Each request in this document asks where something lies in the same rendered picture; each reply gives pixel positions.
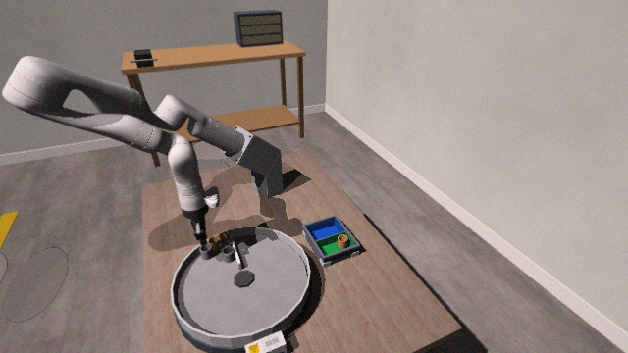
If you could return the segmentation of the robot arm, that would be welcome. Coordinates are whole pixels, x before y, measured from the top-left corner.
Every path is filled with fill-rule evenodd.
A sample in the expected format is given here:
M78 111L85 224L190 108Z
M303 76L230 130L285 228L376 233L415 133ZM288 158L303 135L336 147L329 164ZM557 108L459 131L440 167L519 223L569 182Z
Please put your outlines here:
M101 114L63 107L74 89L82 91ZM206 204L218 207L219 191L216 186L204 191L191 142L171 131L179 130L189 118L187 130L191 136L231 154L237 154L245 141L242 133L176 96L167 95L152 112L134 89L33 56L19 60L2 94L11 105L29 114L107 136L146 153L168 155L180 204L186 211Z

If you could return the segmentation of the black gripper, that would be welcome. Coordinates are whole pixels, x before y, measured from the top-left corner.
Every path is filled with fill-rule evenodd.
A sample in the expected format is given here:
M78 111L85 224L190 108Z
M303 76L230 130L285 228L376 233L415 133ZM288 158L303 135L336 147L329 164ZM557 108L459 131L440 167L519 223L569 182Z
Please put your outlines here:
M207 214L209 210L208 205L206 204L204 207L202 207L201 209L195 210L195 211L186 211L183 210L183 215L188 218L191 219L191 225L193 226L193 230L194 230L194 236L196 237L197 240L199 240L200 245L207 245L207 239L205 237L207 237L206 232L206 222L205 222L205 215ZM204 231L204 232L203 232ZM205 233L205 234L204 234Z

